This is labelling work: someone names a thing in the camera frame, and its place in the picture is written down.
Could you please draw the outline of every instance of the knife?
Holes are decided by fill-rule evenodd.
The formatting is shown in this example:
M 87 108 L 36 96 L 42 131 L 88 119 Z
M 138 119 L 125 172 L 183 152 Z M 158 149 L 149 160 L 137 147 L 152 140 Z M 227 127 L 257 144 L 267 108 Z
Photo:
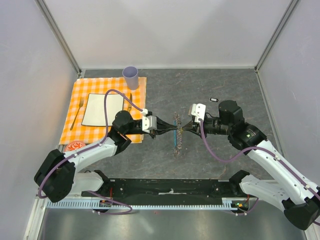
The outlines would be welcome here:
M 130 101 L 132 102 L 132 93 L 130 93 L 129 99 L 130 99 Z M 127 110 L 127 111 L 130 113 L 131 109 L 132 109 L 132 106 L 131 106 L 131 104 L 129 103 L 129 106 L 128 106 L 128 110 Z

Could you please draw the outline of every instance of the gray floor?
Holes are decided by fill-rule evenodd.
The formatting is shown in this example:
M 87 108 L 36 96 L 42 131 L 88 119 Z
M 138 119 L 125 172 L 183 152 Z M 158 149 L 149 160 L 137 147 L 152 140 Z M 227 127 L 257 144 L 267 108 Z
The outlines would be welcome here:
M 87 70 L 85 78 L 120 77 L 121 70 Z M 162 120 L 173 123 L 173 114 L 181 115 L 182 124 L 190 121 L 188 110 L 193 103 L 207 106 L 207 112 L 218 115 L 218 103 L 210 97 L 235 100 L 243 109 L 247 122 L 262 130 L 275 145 L 271 125 L 253 69 L 142 69 L 147 77 L 146 107 Z M 182 135 L 180 155 L 173 156 L 173 132 L 156 140 L 145 136 L 143 143 L 131 144 L 126 151 L 98 161 L 88 170 L 99 169 L 111 178 L 199 178 L 228 179 L 239 170 L 246 170 L 261 179 L 269 174 L 246 156 L 224 164 L 214 160 L 202 140 L 190 133 Z M 238 151 L 226 136 L 209 135 L 211 148 L 224 159 Z
M 38 240 L 305 240 L 277 208 L 259 202 L 247 216 L 214 210 L 141 210 L 105 216 L 47 209 Z

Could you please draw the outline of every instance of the white wall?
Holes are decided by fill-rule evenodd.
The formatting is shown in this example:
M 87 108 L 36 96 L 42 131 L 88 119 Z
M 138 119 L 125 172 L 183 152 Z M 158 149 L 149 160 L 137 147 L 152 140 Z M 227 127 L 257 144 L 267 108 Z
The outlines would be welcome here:
M 76 73 L 34 0 L 1 1 L 0 32 L 0 239 L 18 240 Z
M 254 66 L 290 0 L 46 0 L 82 68 Z
M 320 1 L 300 1 L 260 70 L 287 159 L 320 185 Z

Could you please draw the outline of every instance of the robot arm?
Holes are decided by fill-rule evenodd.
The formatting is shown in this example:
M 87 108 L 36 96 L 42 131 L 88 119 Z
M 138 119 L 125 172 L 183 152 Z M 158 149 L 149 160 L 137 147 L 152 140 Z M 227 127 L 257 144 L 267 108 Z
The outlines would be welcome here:
M 207 134 L 227 135 L 233 147 L 261 165 L 280 186 L 260 181 L 242 170 L 236 176 L 241 191 L 274 205 L 299 229 L 306 230 L 317 219 L 320 215 L 318 185 L 295 169 L 257 127 L 245 122 L 242 109 L 235 101 L 221 102 L 219 117 L 206 113 L 203 104 L 193 104 L 189 115 L 192 120 L 183 130 L 203 137 L 204 142 Z
M 52 150 L 34 177 L 40 190 L 53 203 L 68 194 L 97 191 L 109 179 L 99 170 L 79 173 L 82 169 L 124 151 L 131 143 L 128 135 L 148 134 L 155 139 L 156 135 L 177 129 L 177 126 L 153 116 L 147 109 L 142 110 L 142 115 L 142 119 L 134 120 L 128 111 L 120 111 L 116 114 L 108 135 L 103 139 L 66 153 L 61 153 L 58 149 Z

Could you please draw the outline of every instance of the orange checkered tablecloth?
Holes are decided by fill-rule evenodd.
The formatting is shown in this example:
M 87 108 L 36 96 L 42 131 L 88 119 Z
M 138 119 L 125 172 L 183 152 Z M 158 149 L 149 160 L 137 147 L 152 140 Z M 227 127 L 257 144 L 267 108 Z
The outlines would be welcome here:
M 144 109 L 146 107 L 146 85 L 146 77 L 139 77 L 139 87 L 137 90 L 133 91 L 127 87 L 126 81 L 123 77 L 78 79 L 73 85 L 69 110 L 66 116 L 59 144 L 66 145 L 76 140 L 83 141 L 86 144 L 91 144 L 105 136 L 105 126 L 82 125 L 82 120 L 85 115 L 89 94 L 105 94 L 109 89 L 116 89 L 124 93 L 129 98 L 131 93 L 133 103 L 139 108 Z M 80 108 L 78 116 L 76 117 L 73 129 L 70 130 L 77 114 L 81 97 L 84 98 L 84 103 Z M 129 103 L 124 100 L 123 109 L 127 110 L 128 107 Z M 134 107 L 132 107 L 130 114 L 132 115 L 133 119 L 142 118 L 142 114 Z M 139 134 L 128 135 L 128 137 L 132 140 L 133 143 L 141 143 L 144 139 L 144 135 Z

